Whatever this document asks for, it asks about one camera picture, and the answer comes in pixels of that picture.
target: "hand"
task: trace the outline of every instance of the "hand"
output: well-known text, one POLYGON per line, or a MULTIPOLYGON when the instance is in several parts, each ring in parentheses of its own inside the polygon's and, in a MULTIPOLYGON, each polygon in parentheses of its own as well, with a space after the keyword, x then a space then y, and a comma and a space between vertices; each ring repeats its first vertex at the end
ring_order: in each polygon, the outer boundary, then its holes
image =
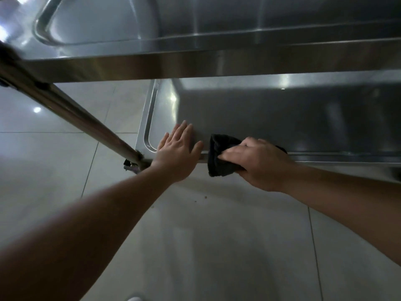
POLYGON ((227 149, 218 158, 244 167, 245 170, 237 173, 252 186, 266 191, 280 191, 283 182, 298 167, 276 146, 252 137, 227 149))
POLYGON ((188 177, 200 158, 203 142, 197 142, 192 151, 189 150, 192 131, 192 124, 187 125, 184 120, 181 125, 175 125, 171 134, 166 133, 157 147, 150 167, 166 173, 172 183, 188 177))

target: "metal pole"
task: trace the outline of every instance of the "metal pole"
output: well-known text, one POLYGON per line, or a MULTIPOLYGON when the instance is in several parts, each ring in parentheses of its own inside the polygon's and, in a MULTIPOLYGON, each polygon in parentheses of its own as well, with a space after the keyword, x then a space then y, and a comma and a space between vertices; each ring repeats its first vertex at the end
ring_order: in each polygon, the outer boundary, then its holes
POLYGON ((103 145, 138 165, 140 170, 149 166, 143 155, 131 148, 103 123, 77 104, 54 84, 42 83, 18 65, 13 51, 0 45, 0 81, 31 97, 42 106, 92 136, 103 145))

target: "cleaning cloth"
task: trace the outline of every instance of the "cleaning cloth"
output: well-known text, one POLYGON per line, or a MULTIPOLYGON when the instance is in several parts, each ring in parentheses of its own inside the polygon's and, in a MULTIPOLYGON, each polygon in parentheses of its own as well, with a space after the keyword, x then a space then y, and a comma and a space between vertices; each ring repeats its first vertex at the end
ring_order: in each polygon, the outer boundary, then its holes
MULTIPOLYGON (((211 177, 226 176, 235 171, 244 170, 240 165, 232 162, 222 161, 218 156, 226 149, 238 146, 242 141, 228 135, 212 134, 210 137, 210 147, 207 159, 207 168, 211 177)), ((283 148, 278 147, 281 151, 287 153, 283 148)))

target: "tiled floor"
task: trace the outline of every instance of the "tiled floor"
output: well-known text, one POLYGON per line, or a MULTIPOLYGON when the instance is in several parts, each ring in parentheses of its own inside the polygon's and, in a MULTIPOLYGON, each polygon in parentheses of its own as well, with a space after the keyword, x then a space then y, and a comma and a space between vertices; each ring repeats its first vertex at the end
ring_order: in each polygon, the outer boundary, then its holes
MULTIPOLYGON (((60 87, 134 146, 148 85, 60 87)), ((0 88, 0 246, 133 175, 122 157, 37 107, 0 88)), ((331 170, 389 178, 378 168, 331 170)), ((400 300, 400 278, 399 266, 337 222, 198 165, 149 209, 83 300, 400 300)))

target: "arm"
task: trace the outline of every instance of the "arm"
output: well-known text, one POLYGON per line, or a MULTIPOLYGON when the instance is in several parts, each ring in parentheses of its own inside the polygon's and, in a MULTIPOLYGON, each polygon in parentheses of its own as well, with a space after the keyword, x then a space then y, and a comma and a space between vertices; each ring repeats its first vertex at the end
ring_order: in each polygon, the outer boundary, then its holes
POLYGON ((79 300, 133 227, 174 182, 195 168, 203 144, 189 151, 192 125, 176 125, 152 166, 79 200, 0 252, 0 300, 79 300))
POLYGON ((220 156, 251 185, 287 193, 342 223, 401 266, 401 185, 302 166, 265 140, 247 138, 220 156))

